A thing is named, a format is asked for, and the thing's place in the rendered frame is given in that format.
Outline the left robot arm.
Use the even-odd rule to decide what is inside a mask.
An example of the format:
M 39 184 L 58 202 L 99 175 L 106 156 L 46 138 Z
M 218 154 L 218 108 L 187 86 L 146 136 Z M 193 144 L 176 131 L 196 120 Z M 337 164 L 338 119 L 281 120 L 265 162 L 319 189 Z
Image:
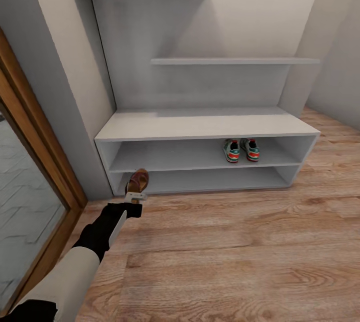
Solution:
M 100 217 L 88 224 L 79 240 L 0 322 L 75 322 L 76 316 L 104 254 L 127 218 L 141 217 L 147 195 L 128 192 L 124 202 L 109 202 Z

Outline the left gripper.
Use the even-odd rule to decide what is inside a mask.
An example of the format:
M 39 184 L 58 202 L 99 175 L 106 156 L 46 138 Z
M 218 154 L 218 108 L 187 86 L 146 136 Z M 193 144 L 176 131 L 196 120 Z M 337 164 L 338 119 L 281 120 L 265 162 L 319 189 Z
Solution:
M 129 207 L 129 216 L 130 217 L 141 217 L 142 215 L 142 204 L 133 204 L 133 203 L 125 203 Z

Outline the gym shoe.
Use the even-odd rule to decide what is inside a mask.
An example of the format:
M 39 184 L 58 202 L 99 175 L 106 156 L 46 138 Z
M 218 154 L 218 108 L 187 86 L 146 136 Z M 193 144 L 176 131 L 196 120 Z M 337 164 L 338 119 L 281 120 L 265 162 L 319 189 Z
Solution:
M 240 146 L 239 142 L 232 139 L 226 139 L 222 145 L 222 149 L 225 153 L 226 159 L 229 162 L 238 162 Z
M 257 142 L 253 139 L 241 138 L 240 147 L 246 150 L 246 157 L 250 161 L 258 161 L 260 150 Z

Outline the sandal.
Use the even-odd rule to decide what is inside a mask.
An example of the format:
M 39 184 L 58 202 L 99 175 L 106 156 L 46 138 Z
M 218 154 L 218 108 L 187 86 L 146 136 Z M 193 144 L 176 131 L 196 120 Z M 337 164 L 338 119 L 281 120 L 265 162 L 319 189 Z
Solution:
M 139 192 L 144 191 L 149 183 L 149 175 L 145 169 L 139 169 L 135 172 L 129 181 L 129 185 L 125 187 L 125 194 L 128 192 Z M 133 204 L 139 204 L 139 200 L 133 200 Z

